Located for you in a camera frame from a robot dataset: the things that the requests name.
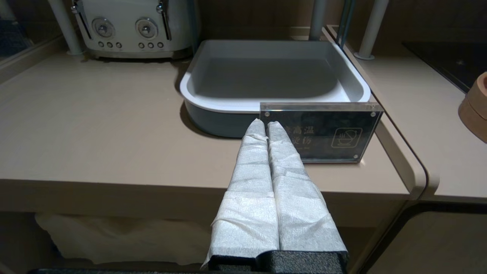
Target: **countertop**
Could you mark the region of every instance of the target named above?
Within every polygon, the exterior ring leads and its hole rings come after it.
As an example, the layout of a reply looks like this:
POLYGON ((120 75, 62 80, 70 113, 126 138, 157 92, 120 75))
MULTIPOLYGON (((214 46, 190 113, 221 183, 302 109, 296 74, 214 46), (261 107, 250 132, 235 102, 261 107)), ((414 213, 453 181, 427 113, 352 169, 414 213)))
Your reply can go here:
MULTIPOLYGON (((225 189, 240 140, 189 121, 177 88, 189 62, 59 52, 0 85, 0 191, 16 181, 225 189)), ((322 192, 409 194, 375 135, 361 163, 306 170, 322 192)))
POLYGON ((371 61, 351 54, 359 41, 350 38, 347 55, 424 166, 422 199, 487 202, 487 144, 458 116, 465 94, 401 41, 378 40, 371 61))

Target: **beige countertop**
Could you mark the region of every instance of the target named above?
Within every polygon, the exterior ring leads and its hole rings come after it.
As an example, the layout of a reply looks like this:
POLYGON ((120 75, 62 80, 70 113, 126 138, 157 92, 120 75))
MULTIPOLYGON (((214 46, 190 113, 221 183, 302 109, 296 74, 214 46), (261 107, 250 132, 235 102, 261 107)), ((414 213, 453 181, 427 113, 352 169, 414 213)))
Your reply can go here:
MULTIPOLYGON (((240 140, 189 122, 176 89, 188 62, 60 52, 0 85, 0 189, 16 180, 226 188, 240 140)), ((376 136, 360 164, 306 169, 323 192, 409 194, 376 136)))
POLYGON ((487 202, 487 144, 458 117, 465 94, 401 45, 378 41, 372 61, 348 57, 428 174, 422 199, 487 202))

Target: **toaster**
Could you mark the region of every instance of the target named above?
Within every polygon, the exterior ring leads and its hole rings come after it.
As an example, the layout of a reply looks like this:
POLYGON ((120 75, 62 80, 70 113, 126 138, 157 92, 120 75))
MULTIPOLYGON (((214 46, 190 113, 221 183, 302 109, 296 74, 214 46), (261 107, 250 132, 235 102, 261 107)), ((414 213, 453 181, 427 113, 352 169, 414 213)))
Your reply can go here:
POLYGON ((188 0, 73 0, 96 58, 183 58, 192 53, 188 0))

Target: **black stovetop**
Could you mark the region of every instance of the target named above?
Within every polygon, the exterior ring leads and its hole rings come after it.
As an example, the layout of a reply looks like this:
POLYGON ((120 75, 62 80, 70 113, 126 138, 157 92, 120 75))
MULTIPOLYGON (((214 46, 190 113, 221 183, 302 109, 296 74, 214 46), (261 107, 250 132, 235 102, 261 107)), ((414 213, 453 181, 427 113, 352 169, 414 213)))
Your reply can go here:
POLYGON ((403 45, 465 93, 487 71, 485 43, 404 42, 403 45))

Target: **white toaster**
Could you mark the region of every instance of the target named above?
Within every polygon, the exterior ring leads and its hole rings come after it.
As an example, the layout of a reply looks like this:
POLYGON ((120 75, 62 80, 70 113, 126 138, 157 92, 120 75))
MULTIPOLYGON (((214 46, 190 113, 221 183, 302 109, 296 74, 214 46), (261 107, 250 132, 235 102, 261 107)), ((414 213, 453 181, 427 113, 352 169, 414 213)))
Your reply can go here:
POLYGON ((191 55, 188 0, 73 0, 86 47, 110 58, 191 55))

